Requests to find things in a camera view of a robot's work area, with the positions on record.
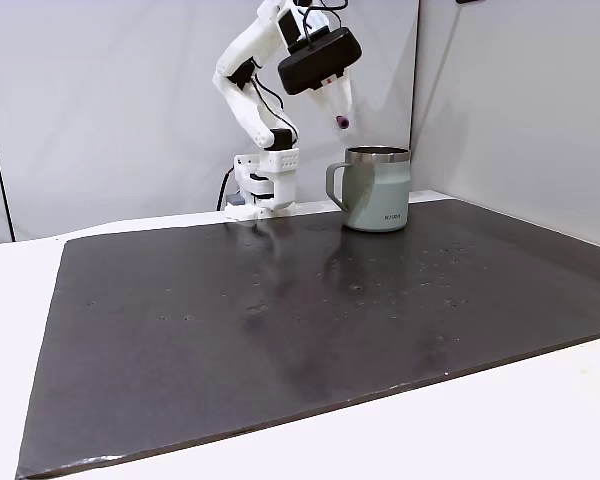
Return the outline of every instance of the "gray mug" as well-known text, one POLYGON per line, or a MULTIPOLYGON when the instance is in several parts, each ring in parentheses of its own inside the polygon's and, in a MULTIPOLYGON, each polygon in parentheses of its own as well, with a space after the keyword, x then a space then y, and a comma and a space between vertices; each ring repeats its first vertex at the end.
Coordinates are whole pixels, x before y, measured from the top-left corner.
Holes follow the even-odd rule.
POLYGON ((364 232, 392 232, 407 224, 411 152, 395 147, 348 148, 344 163, 327 168, 327 195, 344 212, 343 223, 364 232), (342 175, 342 201, 334 176, 342 175))

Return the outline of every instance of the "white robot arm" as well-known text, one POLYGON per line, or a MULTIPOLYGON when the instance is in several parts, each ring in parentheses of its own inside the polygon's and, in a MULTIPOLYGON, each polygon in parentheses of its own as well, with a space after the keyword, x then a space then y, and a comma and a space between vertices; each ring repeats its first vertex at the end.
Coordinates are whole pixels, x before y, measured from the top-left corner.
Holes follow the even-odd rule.
POLYGON ((311 3, 264 0, 256 20, 231 43, 216 65, 214 85, 238 123, 264 149, 234 159, 240 194, 231 196, 226 209, 233 218, 284 215, 287 212, 283 210, 295 202, 299 151, 294 145, 298 129, 282 110, 279 97, 278 106, 264 93, 273 92, 257 77, 257 71, 281 49, 291 54, 278 66, 287 93, 312 91, 318 103, 337 118, 340 128, 349 126, 346 117, 352 99, 346 69, 362 51, 349 29, 341 27, 331 32, 322 13, 342 9, 348 0, 340 7, 311 3))

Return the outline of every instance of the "dark rubber mat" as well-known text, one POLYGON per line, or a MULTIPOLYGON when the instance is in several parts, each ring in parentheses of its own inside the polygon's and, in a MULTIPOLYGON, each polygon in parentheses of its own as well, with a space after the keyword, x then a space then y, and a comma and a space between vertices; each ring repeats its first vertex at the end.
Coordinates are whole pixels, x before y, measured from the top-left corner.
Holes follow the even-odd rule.
POLYGON ((18 475, 191 447, 600 337, 600 248, 460 201, 409 216, 389 234, 332 213, 69 242, 18 475))

